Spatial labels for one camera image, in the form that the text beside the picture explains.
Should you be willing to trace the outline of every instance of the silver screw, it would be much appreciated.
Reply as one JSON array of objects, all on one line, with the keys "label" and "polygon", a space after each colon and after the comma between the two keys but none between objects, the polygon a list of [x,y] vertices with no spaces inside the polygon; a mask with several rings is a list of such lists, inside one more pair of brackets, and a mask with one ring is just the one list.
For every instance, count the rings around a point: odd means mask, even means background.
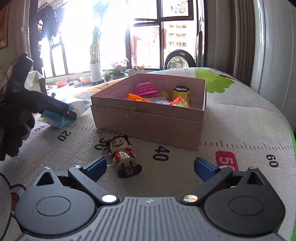
[{"label": "silver screw", "polygon": [[184,196],[184,197],[183,197],[183,200],[184,200],[185,202],[196,202],[196,201],[198,200],[198,197],[195,196],[195,195],[190,194],[190,195],[186,195],[186,196]]},{"label": "silver screw", "polygon": [[103,202],[115,202],[117,200],[117,197],[114,195],[105,195],[102,197]]}]

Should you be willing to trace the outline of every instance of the pink toy hat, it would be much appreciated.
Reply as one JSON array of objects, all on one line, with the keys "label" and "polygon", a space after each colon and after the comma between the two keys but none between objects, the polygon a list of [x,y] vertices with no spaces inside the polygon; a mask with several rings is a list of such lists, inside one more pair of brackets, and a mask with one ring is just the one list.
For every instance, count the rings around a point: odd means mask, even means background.
[{"label": "pink toy hat", "polygon": [[132,93],[138,96],[143,96],[156,92],[160,91],[156,90],[152,83],[146,82],[136,85]]}]

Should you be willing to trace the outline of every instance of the sticker label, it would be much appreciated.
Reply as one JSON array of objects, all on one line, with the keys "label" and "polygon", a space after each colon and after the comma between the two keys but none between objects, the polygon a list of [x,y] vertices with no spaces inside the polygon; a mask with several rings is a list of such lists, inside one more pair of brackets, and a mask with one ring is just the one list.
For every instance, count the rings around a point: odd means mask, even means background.
[{"label": "sticker label", "polygon": [[216,162],[217,166],[228,166],[231,167],[233,171],[237,172],[239,170],[237,165],[237,159],[235,155],[230,151],[217,151]]}]

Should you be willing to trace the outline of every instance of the triangular hole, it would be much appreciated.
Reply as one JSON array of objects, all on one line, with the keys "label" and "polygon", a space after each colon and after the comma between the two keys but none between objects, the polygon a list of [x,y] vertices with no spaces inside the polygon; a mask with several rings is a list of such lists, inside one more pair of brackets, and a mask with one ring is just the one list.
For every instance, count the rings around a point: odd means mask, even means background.
[{"label": "triangular hole", "polygon": [[250,175],[249,180],[247,181],[248,184],[254,184],[254,185],[259,185],[263,186],[263,182],[261,181],[260,177],[257,175],[257,173],[252,172]]},{"label": "triangular hole", "polygon": [[54,180],[49,172],[43,173],[42,177],[37,182],[37,186],[49,185],[54,184]]}]

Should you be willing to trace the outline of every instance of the blue plastic package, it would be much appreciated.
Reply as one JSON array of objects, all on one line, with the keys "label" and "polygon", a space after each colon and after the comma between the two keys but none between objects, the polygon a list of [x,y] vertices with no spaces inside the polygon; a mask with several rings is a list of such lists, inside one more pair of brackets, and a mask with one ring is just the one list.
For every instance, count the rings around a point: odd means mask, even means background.
[{"label": "blue plastic package", "polygon": [[[69,110],[74,111],[77,114],[77,118],[91,106],[91,102],[89,100],[81,100],[73,97],[66,98],[61,101],[69,105]],[[48,123],[58,129],[74,122],[74,120],[67,119],[47,110],[45,110],[40,116],[39,121]]]}]

